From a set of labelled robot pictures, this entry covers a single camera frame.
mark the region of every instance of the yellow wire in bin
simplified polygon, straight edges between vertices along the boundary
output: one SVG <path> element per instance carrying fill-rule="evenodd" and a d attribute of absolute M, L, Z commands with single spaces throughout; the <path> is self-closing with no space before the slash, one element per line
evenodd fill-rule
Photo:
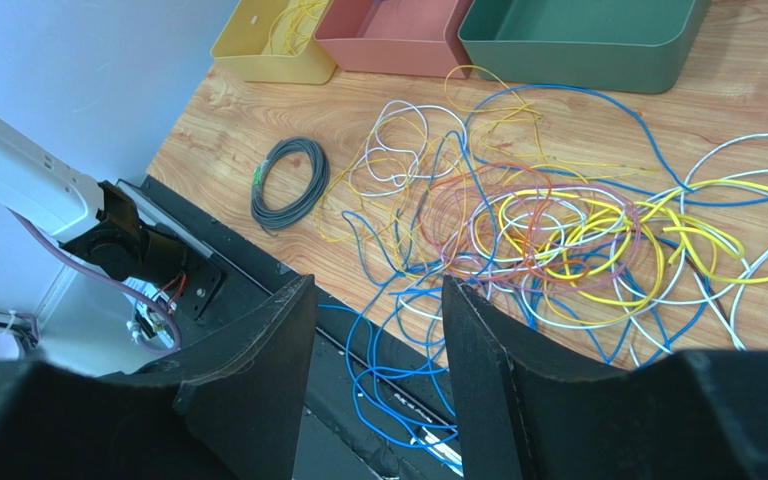
<path fill-rule="evenodd" d="M 280 13 L 269 28 L 269 53 L 278 55 L 298 55 L 304 45 L 313 38 L 313 29 L 325 11 L 327 2 L 301 0 L 295 5 L 290 5 Z M 280 36 L 281 24 L 288 22 L 283 31 L 282 42 L 279 51 L 275 51 L 275 36 Z"/>

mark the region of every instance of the coiled gray cable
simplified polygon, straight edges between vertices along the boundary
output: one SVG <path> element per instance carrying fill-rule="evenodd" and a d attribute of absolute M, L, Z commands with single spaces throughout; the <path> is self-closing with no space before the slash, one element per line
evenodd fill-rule
<path fill-rule="evenodd" d="M 304 193 L 289 205 L 272 210 L 263 202 L 263 185 L 266 177 L 275 163 L 292 153 L 303 152 L 310 158 L 313 166 L 313 178 Z M 283 230 L 298 223 L 313 207 L 328 186 L 331 178 L 331 168 L 328 158 L 322 147 L 314 140 L 307 137 L 293 137 L 278 142 L 271 152 L 263 160 L 263 163 L 254 170 L 254 181 L 251 187 L 251 216 L 266 230 Z"/>

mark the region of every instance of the wooden table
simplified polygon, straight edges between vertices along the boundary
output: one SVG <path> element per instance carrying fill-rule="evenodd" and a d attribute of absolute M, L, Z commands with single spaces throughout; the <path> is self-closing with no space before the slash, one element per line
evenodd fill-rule
<path fill-rule="evenodd" d="M 452 97 L 462 105 L 475 105 L 500 90 L 497 83 L 479 79 L 452 81 L 450 87 Z M 543 148 L 554 158 L 591 162 L 592 165 L 577 168 L 593 176 L 616 174 L 620 168 L 593 163 L 625 164 L 625 172 L 650 169 L 621 180 L 652 191 L 674 185 L 667 173 L 658 170 L 641 129 L 616 107 L 575 92 L 530 90 L 522 95 L 534 101 L 534 108 L 542 113 L 538 125 Z M 715 146 L 741 135 L 768 132 L 768 0 L 715 0 L 674 89 L 656 96 L 612 95 L 650 125 L 666 159 L 681 177 Z M 378 289 L 363 274 L 355 243 L 325 241 L 312 215 L 277 237 L 268 235 L 249 213 L 252 172 L 276 142 L 296 135 L 309 136 L 321 143 L 330 158 L 332 175 L 345 169 L 356 158 L 381 109 L 394 99 L 450 105 L 443 81 L 435 78 L 338 71 L 324 86 L 246 84 L 213 68 L 148 172 L 296 271 L 315 273 L 320 286 L 351 307 L 361 309 Z M 512 104 L 513 99 L 508 99 L 499 105 Z M 434 133 L 440 135 L 452 127 L 443 117 L 433 117 L 437 122 Z M 416 144 L 417 134 L 408 125 L 390 125 L 384 134 L 394 144 Z M 534 151 L 535 143 L 532 130 L 522 124 L 501 126 L 489 142 L 517 152 Z M 521 161 L 529 164 L 532 160 Z M 768 140 L 728 149 L 708 162 L 695 178 L 718 178 L 760 168 L 768 168 Z M 279 162 L 265 184 L 266 202 L 273 206 L 290 202 L 310 176 L 309 162 L 303 157 L 293 156 Z M 364 185 L 366 181 L 358 180 L 359 185 L 380 188 Z M 768 176 L 758 181 L 768 184 Z M 737 195 L 748 198 L 736 190 L 713 189 L 699 194 L 699 199 L 730 201 Z M 355 198 L 345 184 L 334 189 L 327 208 L 319 212 L 328 232 L 348 232 L 339 212 L 346 206 L 356 206 Z M 634 195 L 631 198 L 642 199 Z M 768 204 L 735 209 L 700 208 L 693 212 L 738 236 L 751 259 L 768 246 Z M 386 215 L 370 212 L 370 218 L 382 221 Z M 371 273 L 379 279 L 387 278 L 390 270 L 383 257 L 370 252 L 368 258 Z M 645 265 L 646 261 L 647 258 L 641 260 L 639 269 L 652 269 Z M 738 264 L 725 269 L 725 273 L 734 275 L 740 271 Z M 760 273 L 768 274 L 768 263 Z M 699 298 L 700 292 L 689 280 L 672 295 L 691 299 L 695 292 Z M 729 294 L 724 299 L 728 308 L 732 298 Z M 607 318 L 602 307 L 589 308 L 594 309 L 595 318 Z M 392 309 L 392 299 L 386 299 L 371 309 L 369 317 L 381 322 Z M 666 328 L 672 333 L 689 320 L 694 310 L 660 307 Z M 748 289 L 738 318 L 739 334 L 748 347 L 768 348 L 768 284 Z M 652 321 L 642 321 L 647 331 L 657 334 Z M 421 337 L 428 320 L 407 316 L 405 324 L 409 333 Z M 395 324 L 388 325 L 388 330 L 400 336 Z M 611 349 L 617 343 L 621 330 L 621 326 L 614 326 L 598 332 L 604 348 Z M 583 332 L 554 328 L 542 331 L 597 358 L 594 345 Z M 629 342 L 641 357 L 655 351 L 640 334 L 633 333 Z M 674 344 L 676 348 L 730 346 L 726 330 L 711 310 Z M 617 364 L 632 365 L 626 347 Z"/>

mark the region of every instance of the cable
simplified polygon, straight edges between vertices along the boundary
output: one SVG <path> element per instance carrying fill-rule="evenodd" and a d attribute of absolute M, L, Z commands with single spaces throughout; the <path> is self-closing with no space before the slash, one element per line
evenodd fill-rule
<path fill-rule="evenodd" d="M 23 225 L 23 227 L 26 229 L 26 231 L 29 232 L 29 235 L 31 235 L 32 238 L 37 240 L 38 243 L 42 247 L 44 247 L 45 250 L 50 252 L 59 261 L 61 261 L 68 267 L 76 270 L 77 272 L 85 275 L 86 277 L 93 278 L 98 282 L 109 285 L 115 290 L 123 292 L 131 297 L 134 297 L 136 300 L 147 305 L 147 308 L 159 314 L 159 316 L 164 321 L 165 326 L 167 326 L 168 329 L 171 331 L 171 338 L 173 339 L 174 343 L 167 349 L 156 348 L 149 345 L 143 336 L 138 336 L 136 337 L 136 342 L 141 348 L 155 355 L 165 355 L 165 354 L 180 350 L 180 346 L 182 343 L 182 335 L 180 333 L 180 327 L 177 326 L 177 322 L 174 321 L 174 318 L 168 313 L 167 308 L 161 307 L 158 303 L 147 298 L 145 294 L 139 292 L 138 290 L 132 289 L 121 282 L 116 282 L 115 280 L 112 280 L 111 278 L 105 275 L 97 273 L 94 270 L 70 258 L 68 255 L 66 255 L 64 252 L 62 252 L 61 250 L 56 248 L 52 243 L 50 243 L 50 241 L 44 237 L 44 234 L 42 234 L 37 228 L 35 228 L 35 225 L 32 225 L 32 222 L 30 222 L 29 220 L 26 220 L 25 218 L 23 218 L 22 216 L 20 216 L 15 212 L 11 212 L 11 214 L 14 215 L 14 217 L 17 219 L 18 222 L 20 222 L 21 225 Z"/>
<path fill-rule="evenodd" d="M 263 201 L 263 185 L 274 164 L 283 157 L 303 152 L 313 166 L 313 178 L 298 199 L 286 207 L 272 210 Z M 264 230 L 283 230 L 298 223 L 319 201 L 328 186 L 331 172 L 322 147 L 306 137 L 293 137 L 278 142 L 266 159 L 254 170 L 251 188 L 251 216 Z"/>

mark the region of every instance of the tangled cable pile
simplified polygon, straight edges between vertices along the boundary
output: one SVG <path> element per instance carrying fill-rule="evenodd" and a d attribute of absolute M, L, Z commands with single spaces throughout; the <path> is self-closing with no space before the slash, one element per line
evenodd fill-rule
<path fill-rule="evenodd" d="M 457 426 L 396 412 L 382 400 L 378 382 L 368 382 L 429 376 L 454 417 L 455 411 L 436 380 L 436 375 L 445 371 L 436 365 L 445 352 L 439 328 L 443 275 L 463 279 L 500 308 L 518 313 L 533 329 L 585 332 L 606 363 L 628 352 L 637 366 L 671 354 L 672 345 L 707 310 L 717 317 L 735 348 L 745 349 L 737 333 L 741 299 L 749 285 L 768 283 L 768 271 L 764 276 L 755 275 L 768 261 L 768 248 L 754 258 L 739 238 L 695 213 L 698 209 L 768 202 L 768 185 L 754 181 L 768 174 L 768 169 L 723 178 L 695 178 L 701 167 L 725 148 L 768 138 L 768 133 L 740 137 L 715 148 L 681 179 L 663 157 L 645 122 L 615 99 L 561 85 L 503 86 L 475 108 L 458 105 L 447 91 L 454 110 L 466 114 L 464 120 L 442 106 L 390 102 L 356 160 L 332 179 L 314 209 L 322 236 L 329 242 L 355 242 L 366 276 L 379 287 L 377 295 L 359 312 L 349 343 L 364 324 L 364 316 L 387 294 L 393 309 L 382 327 L 395 321 L 405 339 L 424 350 L 427 357 L 427 363 L 416 370 L 380 365 L 380 331 L 370 341 L 368 370 L 358 374 L 347 356 L 358 415 L 394 444 L 428 450 L 453 468 L 459 467 L 457 458 L 434 447 L 454 439 Z M 537 88 L 572 90 L 617 106 L 640 125 L 661 168 L 576 162 L 545 154 L 540 114 L 519 94 Z M 515 99 L 516 105 L 494 106 L 503 96 Z M 481 114 L 498 118 L 479 124 Z M 432 138 L 431 123 L 436 121 L 451 128 L 447 134 Z M 536 151 L 523 154 L 494 146 L 490 138 L 503 124 L 534 129 Z M 395 126 L 407 127 L 416 139 L 387 139 L 386 132 Z M 488 152 L 503 158 L 483 158 Z M 588 166 L 612 167 L 617 173 L 589 176 L 584 173 Z M 667 172 L 676 187 L 649 192 L 619 181 L 660 171 Z M 347 207 L 344 199 L 340 203 L 331 199 L 338 187 L 351 190 L 355 208 Z M 694 194 L 716 187 L 748 192 L 752 198 L 729 203 L 695 200 Z M 329 216 L 333 211 L 341 212 L 342 227 Z M 372 257 L 383 260 L 390 271 L 382 275 L 382 262 L 370 261 Z M 693 279 L 690 284 L 697 292 L 693 291 L 692 298 L 683 298 L 689 289 L 678 294 L 684 278 L 688 282 Z M 732 304 L 727 308 L 724 301 L 731 292 Z M 660 316 L 663 306 L 685 306 L 694 313 L 685 326 L 669 332 Z M 423 335 L 406 327 L 405 315 L 425 320 Z M 611 349 L 605 348 L 597 335 L 608 329 L 619 332 L 619 341 Z M 632 332 L 652 345 L 653 351 L 646 358 L 639 359 L 628 341 Z M 364 378 L 368 383 L 362 384 Z M 371 424 L 362 404 L 393 416 L 405 427 L 410 441 L 394 438 Z M 417 433 L 423 429 L 428 435 Z"/>

